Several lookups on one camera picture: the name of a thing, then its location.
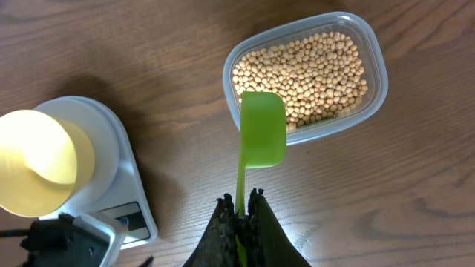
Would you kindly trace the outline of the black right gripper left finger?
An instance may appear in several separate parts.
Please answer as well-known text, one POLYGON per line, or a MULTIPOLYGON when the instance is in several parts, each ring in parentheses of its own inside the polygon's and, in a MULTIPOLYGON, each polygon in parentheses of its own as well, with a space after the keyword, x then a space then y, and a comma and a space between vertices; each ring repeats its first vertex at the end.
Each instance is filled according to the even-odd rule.
POLYGON ((232 196, 225 193, 217 199, 206 230, 183 267, 241 267, 235 236, 237 218, 232 196))

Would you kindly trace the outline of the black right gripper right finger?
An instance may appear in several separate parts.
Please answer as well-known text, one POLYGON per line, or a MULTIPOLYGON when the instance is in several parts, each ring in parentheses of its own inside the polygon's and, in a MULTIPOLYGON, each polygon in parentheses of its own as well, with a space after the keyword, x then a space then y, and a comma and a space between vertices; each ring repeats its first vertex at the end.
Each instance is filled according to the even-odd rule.
POLYGON ((253 188, 250 193, 240 241, 246 249, 248 266, 310 267, 284 233, 262 188, 253 188))

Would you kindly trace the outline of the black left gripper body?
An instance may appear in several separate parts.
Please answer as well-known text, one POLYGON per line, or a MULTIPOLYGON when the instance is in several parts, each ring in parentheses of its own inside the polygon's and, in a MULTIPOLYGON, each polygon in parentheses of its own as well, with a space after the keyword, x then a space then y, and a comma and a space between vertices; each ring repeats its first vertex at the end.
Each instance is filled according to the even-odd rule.
POLYGON ((23 238, 20 246, 28 251, 23 266, 110 267, 123 245, 149 239, 151 230, 140 213, 60 214, 26 229, 2 230, 1 237, 23 238))

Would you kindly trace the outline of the green plastic measuring scoop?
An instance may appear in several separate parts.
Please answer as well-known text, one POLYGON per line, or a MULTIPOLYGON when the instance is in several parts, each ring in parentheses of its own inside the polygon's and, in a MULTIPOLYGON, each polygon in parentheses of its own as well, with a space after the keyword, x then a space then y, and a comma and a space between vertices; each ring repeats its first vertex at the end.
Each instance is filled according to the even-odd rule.
POLYGON ((242 266, 248 266, 246 249, 240 241, 249 201, 245 198, 245 170, 274 167, 282 163, 285 154, 286 110, 282 98, 272 92, 242 93, 235 198, 237 253, 242 266))

